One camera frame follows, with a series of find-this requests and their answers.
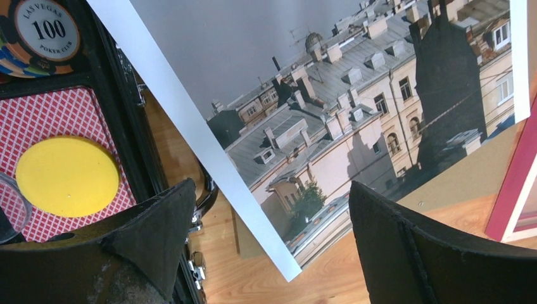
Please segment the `brown cardboard backing board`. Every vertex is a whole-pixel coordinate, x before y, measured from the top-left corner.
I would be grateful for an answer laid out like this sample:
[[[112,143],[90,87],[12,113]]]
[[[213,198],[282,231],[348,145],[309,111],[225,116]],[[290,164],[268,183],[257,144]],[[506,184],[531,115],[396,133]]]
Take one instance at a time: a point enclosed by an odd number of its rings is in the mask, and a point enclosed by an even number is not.
[[[396,176],[387,155],[367,163],[364,156],[369,149],[359,140],[352,140],[304,168],[297,178],[285,181],[283,176],[277,176],[262,210],[275,227],[278,240],[300,265],[306,265],[349,232],[348,195],[352,181],[362,182],[420,212],[487,196],[501,186],[516,131],[517,126],[506,121],[483,143],[454,147],[454,164],[442,165],[435,172],[407,172],[401,176]],[[298,199],[299,187],[308,182],[317,190],[314,213],[294,224],[289,207]]]

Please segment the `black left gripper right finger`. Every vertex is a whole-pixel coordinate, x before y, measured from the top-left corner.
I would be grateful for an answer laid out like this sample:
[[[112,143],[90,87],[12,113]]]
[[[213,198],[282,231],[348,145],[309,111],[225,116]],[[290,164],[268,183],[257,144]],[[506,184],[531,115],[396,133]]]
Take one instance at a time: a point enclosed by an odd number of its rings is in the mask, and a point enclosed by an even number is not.
[[[371,303],[535,303],[536,251],[478,237],[353,182],[349,211]]]

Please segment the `city buildings photo print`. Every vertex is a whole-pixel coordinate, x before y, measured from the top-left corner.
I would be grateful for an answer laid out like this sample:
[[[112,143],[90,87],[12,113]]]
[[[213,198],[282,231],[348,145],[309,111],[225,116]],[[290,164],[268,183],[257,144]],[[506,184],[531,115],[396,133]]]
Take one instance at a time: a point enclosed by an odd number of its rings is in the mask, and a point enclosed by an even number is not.
[[[293,280],[351,228],[351,183],[398,201],[512,125],[512,1],[373,2],[206,127],[133,5],[91,1],[236,213]]]

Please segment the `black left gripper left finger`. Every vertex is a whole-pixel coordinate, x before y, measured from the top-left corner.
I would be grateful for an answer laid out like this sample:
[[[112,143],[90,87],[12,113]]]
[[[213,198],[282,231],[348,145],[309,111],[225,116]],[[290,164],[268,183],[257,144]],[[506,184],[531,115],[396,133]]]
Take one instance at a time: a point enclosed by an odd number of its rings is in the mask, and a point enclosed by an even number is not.
[[[46,242],[2,245],[1,302],[171,302],[195,205],[186,179]]]

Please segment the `wooden picture frame pink inlay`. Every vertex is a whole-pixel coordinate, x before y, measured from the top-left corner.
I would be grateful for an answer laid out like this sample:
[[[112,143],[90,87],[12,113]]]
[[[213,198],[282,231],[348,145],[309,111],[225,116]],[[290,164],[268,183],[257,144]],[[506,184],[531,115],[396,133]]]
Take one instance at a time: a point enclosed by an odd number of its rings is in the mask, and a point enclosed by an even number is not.
[[[501,242],[536,235],[536,101],[522,129],[485,234]]]

